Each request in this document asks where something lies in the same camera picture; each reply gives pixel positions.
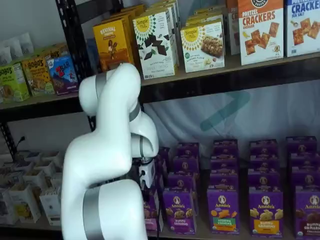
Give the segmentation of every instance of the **annie's hidden veggies box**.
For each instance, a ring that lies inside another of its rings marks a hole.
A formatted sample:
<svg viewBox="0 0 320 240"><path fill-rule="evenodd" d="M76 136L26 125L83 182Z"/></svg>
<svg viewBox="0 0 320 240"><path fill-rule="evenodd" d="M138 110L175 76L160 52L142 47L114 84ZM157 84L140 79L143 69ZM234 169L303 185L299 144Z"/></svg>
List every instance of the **annie's hidden veggies box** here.
<svg viewBox="0 0 320 240"><path fill-rule="evenodd" d="M287 57L320 51L320 4L318 0L287 0Z"/></svg>
<svg viewBox="0 0 320 240"><path fill-rule="evenodd" d="M235 190L207 189L210 230L216 234L239 234L239 203Z"/></svg>
<svg viewBox="0 0 320 240"><path fill-rule="evenodd" d="M279 0L239 0L241 64L284 57L284 4Z"/></svg>
<svg viewBox="0 0 320 240"><path fill-rule="evenodd" d="M163 201L170 230L176 234L195 235L197 223L191 190L165 188Z"/></svg>
<svg viewBox="0 0 320 240"><path fill-rule="evenodd" d="M249 187L250 232L254 237L282 238L283 192L277 186Z"/></svg>
<svg viewBox="0 0 320 240"><path fill-rule="evenodd" d="M176 74L176 45L168 9L145 12L133 20L143 78L153 79Z"/></svg>
<svg viewBox="0 0 320 240"><path fill-rule="evenodd" d="M295 191L295 226L296 239L320 238L320 189L303 187Z"/></svg>
<svg viewBox="0 0 320 240"><path fill-rule="evenodd" d="M220 19L182 28L181 41L187 73L225 66L223 29Z"/></svg>
<svg viewBox="0 0 320 240"><path fill-rule="evenodd" d="M70 55L52 58L47 65L57 95L78 91L78 78Z"/></svg>

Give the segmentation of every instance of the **white packet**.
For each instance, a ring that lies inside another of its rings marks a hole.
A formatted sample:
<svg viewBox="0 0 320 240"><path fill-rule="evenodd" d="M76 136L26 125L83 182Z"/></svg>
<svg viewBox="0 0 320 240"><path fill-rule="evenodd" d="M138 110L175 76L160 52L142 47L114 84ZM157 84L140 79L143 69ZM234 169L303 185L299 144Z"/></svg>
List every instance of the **white packet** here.
<svg viewBox="0 0 320 240"><path fill-rule="evenodd" d="M32 41L30 39L29 33L26 32L26 33L20 35L18 38L20 41L23 55L33 54L34 53L34 46L33 46Z"/></svg>
<svg viewBox="0 0 320 240"><path fill-rule="evenodd" d="M5 66L9 63L11 63L12 57L10 53L10 47L0 47L0 66Z"/></svg>

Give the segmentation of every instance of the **pretzel crackers box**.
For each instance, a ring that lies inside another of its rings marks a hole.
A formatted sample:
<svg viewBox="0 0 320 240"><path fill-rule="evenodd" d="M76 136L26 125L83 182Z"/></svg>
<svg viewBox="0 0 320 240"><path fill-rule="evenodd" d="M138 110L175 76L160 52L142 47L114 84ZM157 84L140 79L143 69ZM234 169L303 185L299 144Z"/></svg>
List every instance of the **pretzel crackers box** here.
<svg viewBox="0 0 320 240"><path fill-rule="evenodd" d="M286 0L287 57L320 51L318 0Z"/></svg>
<svg viewBox="0 0 320 240"><path fill-rule="evenodd" d="M279 0L238 1L242 65L283 58L283 7Z"/></svg>
<svg viewBox="0 0 320 240"><path fill-rule="evenodd" d="M249 187L250 232L253 237L282 238L283 193L278 186Z"/></svg>
<svg viewBox="0 0 320 240"><path fill-rule="evenodd" d="M209 186L207 192L210 229L216 234L239 234L238 193Z"/></svg>
<svg viewBox="0 0 320 240"><path fill-rule="evenodd" d="M163 201L170 230L176 234L195 235L197 223L191 190L165 188Z"/></svg>

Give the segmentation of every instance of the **purple box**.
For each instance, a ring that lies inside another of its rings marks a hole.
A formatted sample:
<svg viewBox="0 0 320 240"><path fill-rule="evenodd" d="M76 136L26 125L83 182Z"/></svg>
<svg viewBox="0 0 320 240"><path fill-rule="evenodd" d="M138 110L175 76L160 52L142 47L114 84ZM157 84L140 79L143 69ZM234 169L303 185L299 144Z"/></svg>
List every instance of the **purple box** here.
<svg viewBox="0 0 320 240"><path fill-rule="evenodd" d="M276 139L266 139L250 142L251 155L278 155L278 143Z"/></svg>
<svg viewBox="0 0 320 240"><path fill-rule="evenodd" d="M314 153L317 151L317 139L315 136L287 136L286 149L288 153Z"/></svg>
<svg viewBox="0 0 320 240"><path fill-rule="evenodd" d="M216 234L239 234L238 193L235 190L216 189L207 192L210 229Z"/></svg>
<svg viewBox="0 0 320 240"><path fill-rule="evenodd" d="M249 165L252 169L270 169L274 171L280 169L279 158L275 154L251 155Z"/></svg>
<svg viewBox="0 0 320 240"><path fill-rule="evenodd" d="M191 190L194 204L195 215L199 213L198 194L196 185L196 173L192 172L170 172L168 175L167 186L170 188L179 187L182 189Z"/></svg>
<svg viewBox="0 0 320 240"><path fill-rule="evenodd" d="M238 174L236 173L210 173L210 185L217 189L238 190Z"/></svg>
<svg viewBox="0 0 320 240"><path fill-rule="evenodd" d="M165 188L163 199L170 230L176 234L195 235L197 223L191 190Z"/></svg>
<svg viewBox="0 0 320 240"><path fill-rule="evenodd" d="M256 169L248 169L249 186L280 186L280 175L277 171L257 171Z"/></svg>
<svg viewBox="0 0 320 240"><path fill-rule="evenodd" d="M177 156L199 156L199 143L197 142L180 142L176 148Z"/></svg>
<svg viewBox="0 0 320 240"><path fill-rule="evenodd" d="M279 187L249 187L250 232L253 237L283 237L283 204Z"/></svg>
<svg viewBox="0 0 320 240"><path fill-rule="evenodd" d="M295 192L295 237L299 240L320 239L320 189L304 187Z"/></svg>
<svg viewBox="0 0 320 240"><path fill-rule="evenodd" d="M213 141L213 155L228 154L238 156L237 139L220 139Z"/></svg>

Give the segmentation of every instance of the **cracker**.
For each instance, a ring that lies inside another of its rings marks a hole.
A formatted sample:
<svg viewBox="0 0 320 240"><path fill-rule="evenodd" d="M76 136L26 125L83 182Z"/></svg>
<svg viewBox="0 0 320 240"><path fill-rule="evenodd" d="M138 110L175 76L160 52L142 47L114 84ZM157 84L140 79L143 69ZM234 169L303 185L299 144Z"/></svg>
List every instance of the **cracker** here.
<svg viewBox="0 0 320 240"><path fill-rule="evenodd" d="M278 28L279 28L279 23L271 22L270 29L269 29L269 34L271 37L273 38L277 37Z"/></svg>

